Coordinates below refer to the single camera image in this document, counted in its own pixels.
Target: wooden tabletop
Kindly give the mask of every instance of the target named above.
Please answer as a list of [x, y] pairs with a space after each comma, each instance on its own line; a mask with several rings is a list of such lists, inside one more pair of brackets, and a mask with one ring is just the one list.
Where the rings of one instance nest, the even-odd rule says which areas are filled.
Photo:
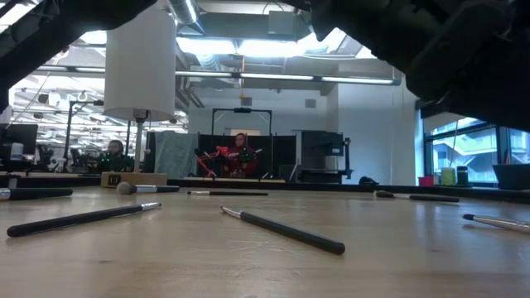
[[[270, 191], [268, 197], [119, 196], [0, 202], [0, 228], [160, 201], [142, 214], [23, 238], [0, 236], [0, 297], [528, 297], [530, 236], [464, 221], [530, 220], [530, 206], [375, 200]], [[344, 242], [336, 256], [221, 214], [244, 209]]]

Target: white lamp shade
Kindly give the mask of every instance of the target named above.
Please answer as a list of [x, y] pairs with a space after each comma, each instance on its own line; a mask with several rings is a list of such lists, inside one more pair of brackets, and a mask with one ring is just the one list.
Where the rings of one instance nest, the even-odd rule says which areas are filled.
[[107, 35], [104, 114], [147, 121], [175, 117], [176, 25], [154, 6]]

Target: brush bristles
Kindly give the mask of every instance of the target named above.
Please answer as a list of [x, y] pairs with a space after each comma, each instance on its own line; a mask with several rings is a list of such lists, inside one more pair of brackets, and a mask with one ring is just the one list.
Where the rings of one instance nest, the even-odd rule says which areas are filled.
[[133, 194], [133, 186], [128, 182], [121, 182], [118, 184], [118, 187], [116, 187], [116, 191], [120, 195], [132, 195]]

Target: gray fabric panel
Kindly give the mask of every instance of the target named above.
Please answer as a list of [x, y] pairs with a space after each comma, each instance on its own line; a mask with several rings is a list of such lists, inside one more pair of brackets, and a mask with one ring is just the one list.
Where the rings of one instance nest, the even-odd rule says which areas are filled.
[[157, 132], [155, 172], [166, 173], [168, 179], [187, 177], [196, 172], [194, 150], [199, 146], [197, 134]]

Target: glass window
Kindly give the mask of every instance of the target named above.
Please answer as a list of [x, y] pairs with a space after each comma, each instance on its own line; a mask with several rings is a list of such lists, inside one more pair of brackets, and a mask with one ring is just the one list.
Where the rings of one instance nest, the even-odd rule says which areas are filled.
[[[466, 127], [472, 127], [477, 124], [482, 124], [484, 121], [475, 119], [475, 118], [463, 118], [461, 120], [458, 120], [458, 129], [466, 128]], [[434, 129], [431, 131], [431, 135], [437, 135], [443, 132], [454, 132], [456, 129], [456, 121], [453, 123], [446, 124], [442, 127], [439, 127], [437, 129]]]
[[435, 140], [432, 147], [435, 173], [440, 173], [442, 167], [467, 166], [470, 181], [497, 182], [493, 168], [497, 163], [497, 136], [493, 128]]
[[510, 129], [510, 145], [512, 155], [510, 163], [514, 165], [530, 163], [530, 133]]

